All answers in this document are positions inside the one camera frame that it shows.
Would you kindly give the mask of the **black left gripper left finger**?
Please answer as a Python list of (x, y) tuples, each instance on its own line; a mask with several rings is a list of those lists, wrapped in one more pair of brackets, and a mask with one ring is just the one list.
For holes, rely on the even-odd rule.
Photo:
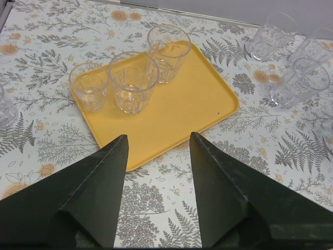
[(129, 153), (126, 135), (1, 201), (1, 249), (74, 248), (85, 233), (113, 247)]

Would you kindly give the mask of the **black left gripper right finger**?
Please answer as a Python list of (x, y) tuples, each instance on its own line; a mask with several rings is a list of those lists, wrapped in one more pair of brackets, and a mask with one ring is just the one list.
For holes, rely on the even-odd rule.
[(201, 242), (212, 249), (331, 249), (332, 212), (190, 136)]

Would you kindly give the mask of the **clear drinking glass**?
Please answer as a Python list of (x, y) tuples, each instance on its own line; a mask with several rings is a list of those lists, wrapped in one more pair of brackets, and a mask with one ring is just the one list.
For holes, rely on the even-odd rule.
[(159, 82), (157, 63), (146, 52), (117, 54), (108, 66), (116, 105), (127, 114), (137, 114), (149, 104)]

